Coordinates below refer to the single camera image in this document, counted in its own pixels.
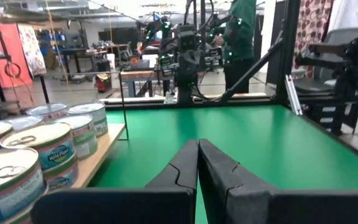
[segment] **floral curtain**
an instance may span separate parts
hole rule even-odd
[[[334,0],[301,0],[296,30],[295,53],[300,54],[308,44],[320,43],[326,27]],[[313,67],[305,67],[306,76],[313,77]]]
[[[45,74],[47,69],[34,29],[31,26],[22,24],[17,25],[17,27],[22,42],[25,60],[27,61],[31,75],[34,77],[36,75]]]

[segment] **wooden shelf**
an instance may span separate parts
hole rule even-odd
[[[109,149],[113,146],[122,132],[125,124],[108,124],[109,132],[98,138],[98,150],[86,159],[78,161],[78,179],[72,188],[84,188],[88,186],[100,165],[106,159]]]

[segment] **ceiling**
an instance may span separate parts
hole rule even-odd
[[[109,19],[111,17],[131,17],[138,19],[154,11],[167,14],[183,14],[185,2],[178,0],[0,0],[0,21],[2,22],[38,22],[48,20],[48,11],[54,21],[75,19]],[[231,2],[213,0],[215,11],[227,11]],[[207,12],[211,5],[206,5]],[[197,0],[197,11],[200,0]]]

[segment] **pull tab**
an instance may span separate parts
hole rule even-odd
[[[11,141],[8,146],[17,146],[20,144],[26,144],[35,141],[37,138],[35,136],[24,136],[20,139],[16,139],[14,141]]]
[[[0,168],[0,179],[17,176],[24,169],[25,167],[21,166],[4,166]]]

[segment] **green table surface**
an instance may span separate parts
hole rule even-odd
[[[122,123],[122,111],[108,112]],[[281,106],[128,111],[119,141],[90,187],[143,187],[188,139],[209,139],[281,189],[358,189],[358,156]],[[196,223],[207,223],[198,187]]]

